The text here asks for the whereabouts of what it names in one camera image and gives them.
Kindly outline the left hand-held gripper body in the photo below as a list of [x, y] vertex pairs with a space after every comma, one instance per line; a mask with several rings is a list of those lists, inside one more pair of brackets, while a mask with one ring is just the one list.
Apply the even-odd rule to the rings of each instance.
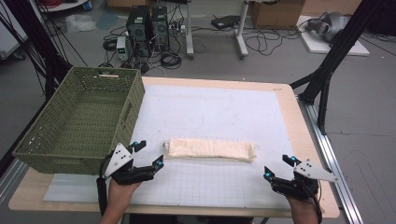
[[134, 167], [133, 153], [122, 143], [116, 145], [111, 154], [111, 159], [104, 172], [104, 178], [112, 177], [120, 185], [132, 185], [134, 183], [150, 181], [156, 172], [152, 164], [146, 167]]

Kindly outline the cream cloth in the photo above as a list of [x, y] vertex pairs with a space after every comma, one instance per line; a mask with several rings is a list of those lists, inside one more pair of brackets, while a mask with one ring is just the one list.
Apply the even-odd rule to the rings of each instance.
[[167, 158], [222, 158], [253, 162], [255, 145], [250, 142], [178, 138], [163, 143]]

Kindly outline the green woven plastic basket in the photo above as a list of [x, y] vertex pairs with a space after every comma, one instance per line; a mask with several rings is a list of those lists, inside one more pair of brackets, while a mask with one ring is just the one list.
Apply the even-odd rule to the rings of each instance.
[[144, 95], [136, 69], [75, 66], [13, 156], [39, 173], [96, 175], [118, 143], [129, 145]]

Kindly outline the person's right hand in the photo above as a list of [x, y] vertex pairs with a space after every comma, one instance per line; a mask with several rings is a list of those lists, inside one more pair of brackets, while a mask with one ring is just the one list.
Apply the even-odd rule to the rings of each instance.
[[316, 216], [316, 207], [310, 201], [300, 201], [291, 197], [287, 197], [287, 201], [290, 205], [291, 216]]

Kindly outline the white grid mat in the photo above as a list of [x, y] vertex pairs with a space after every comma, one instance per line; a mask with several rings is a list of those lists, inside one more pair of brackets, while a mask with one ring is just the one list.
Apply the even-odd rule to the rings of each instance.
[[263, 177], [266, 168], [279, 177], [292, 177], [292, 170], [282, 161], [292, 148], [279, 103], [272, 91], [148, 85], [132, 136], [147, 145], [134, 154], [135, 166], [151, 164], [164, 154], [164, 144], [181, 138], [234, 145], [249, 142], [256, 157], [252, 162], [167, 158], [161, 171], [134, 193], [132, 202], [285, 208], [285, 199]]

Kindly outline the white bench power supply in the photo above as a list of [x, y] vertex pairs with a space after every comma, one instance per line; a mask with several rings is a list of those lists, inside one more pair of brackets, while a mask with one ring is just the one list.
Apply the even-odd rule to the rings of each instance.
[[122, 62], [126, 62], [129, 58], [129, 48], [127, 38], [125, 36], [119, 36], [117, 38], [116, 51], [118, 57]]

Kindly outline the white floor board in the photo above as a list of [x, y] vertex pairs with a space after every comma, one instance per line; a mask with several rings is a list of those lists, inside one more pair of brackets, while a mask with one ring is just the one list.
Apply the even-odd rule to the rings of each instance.
[[[301, 32], [301, 39], [307, 51], [310, 53], [327, 54], [331, 49], [330, 44], [315, 32], [308, 32], [305, 30], [305, 26], [309, 19], [310, 16], [300, 16], [297, 21], [299, 31]], [[370, 52], [361, 42], [357, 41], [347, 55], [367, 57], [370, 55]]]

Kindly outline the slim black computer tower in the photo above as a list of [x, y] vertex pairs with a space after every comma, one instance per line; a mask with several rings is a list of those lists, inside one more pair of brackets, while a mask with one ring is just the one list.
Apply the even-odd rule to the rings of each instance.
[[156, 36], [156, 46], [161, 51], [168, 51], [170, 49], [170, 44], [167, 7], [154, 7], [151, 11], [151, 20], [153, 32]]

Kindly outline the white desk leg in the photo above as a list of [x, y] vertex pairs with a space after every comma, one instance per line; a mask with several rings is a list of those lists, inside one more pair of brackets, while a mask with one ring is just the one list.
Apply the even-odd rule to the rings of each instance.
[[189, 59], [193, 59], [194, 49], [193, 49], [193, 41], [192, 41], [192, 33], [191, 33], [191, 0], [186, 0], [186, 51]]
[[241, 59], [244, 59], [245, 57], [248, 56], [248, 50], [245, 44], [245, 40], [243, 38], [243, 31], [244, 31], [247, 14], [248, 14], [248, 0], [243, 0], [238, 28], [235, 30], [235, 38], [238, 44], [238, 48], [240, 50]]

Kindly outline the clear plastic bag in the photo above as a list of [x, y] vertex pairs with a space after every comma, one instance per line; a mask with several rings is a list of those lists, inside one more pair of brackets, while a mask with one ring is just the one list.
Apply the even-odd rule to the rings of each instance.
[[89, 15], [70, 15], [65, 18], [68, 33], [89, 32], [96, 29], [96, 23]]

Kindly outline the grey rounded device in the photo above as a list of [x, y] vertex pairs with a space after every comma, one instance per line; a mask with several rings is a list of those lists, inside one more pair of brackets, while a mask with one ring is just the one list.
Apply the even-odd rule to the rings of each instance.
[[309, 19], [306, 25], [307, 31], [314, 31], [326, 42], [331, 43], [349, 22], [350, 17], [340, 12], [324, 12], [318, 18]]

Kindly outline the brown cardboard box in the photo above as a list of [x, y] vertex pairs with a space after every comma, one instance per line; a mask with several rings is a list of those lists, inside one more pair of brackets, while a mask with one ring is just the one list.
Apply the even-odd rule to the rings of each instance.
[[255, 28], [294, 30], [305, 0], [270, 0], [255, 2], [251, 12]]

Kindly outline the black flat laptop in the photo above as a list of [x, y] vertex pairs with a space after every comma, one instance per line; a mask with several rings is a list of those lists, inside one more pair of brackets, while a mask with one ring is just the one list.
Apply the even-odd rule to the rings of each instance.
[[239, 23], [240, 17], [235, 15], [228, 15], [221, 18], [216, 18], [211, 21], [211, 24], [219, 30], [234, 27]]

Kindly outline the white round table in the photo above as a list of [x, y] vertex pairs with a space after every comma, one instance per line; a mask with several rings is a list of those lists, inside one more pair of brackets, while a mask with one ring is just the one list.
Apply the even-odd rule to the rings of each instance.
[[48, 11], [48, 12], [57, 12], [63, 11], [74, 7], [82, 7], [84, 3], [88, 0], [77, 0], [74, 3], [61, 3], [59, 6], [56, 7], [45, 7], [45, 6], [38, 6], [41, 11]]

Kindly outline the black metal frame stand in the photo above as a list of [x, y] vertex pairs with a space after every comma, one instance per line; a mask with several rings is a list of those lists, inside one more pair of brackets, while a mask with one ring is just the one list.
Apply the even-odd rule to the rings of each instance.
[[36, 74], [45, 79], [45, 85], [41, 85], [41, 88], [48, 101], [59, 88], [66, 74], [71, 69], [72, 64], [55, 48], [29, 0], [0, 0], [0, 6], [7, 6], [10, 13], [31, 41], [34, 49], [31, 49], [22, 39], [19, 32], [11, 24], [11, 20], [6, 19], [0, 13], [0, 22], [3, 23], [27, 53]]
[[325, 120], [332, 75], [361, 37], [365, 27], [386, 1], [361, 0], [346, 28], [335, 40], [321, 65], [310, 75], [290, 84], [293, 89], [304, 84], [307, 85], [305, 90], [298, 95], [298, 99], [306, 105], [313, 105], [316, 97], [320, 95], [317, 125], [320, 132], [324, 135], [326, 135]]

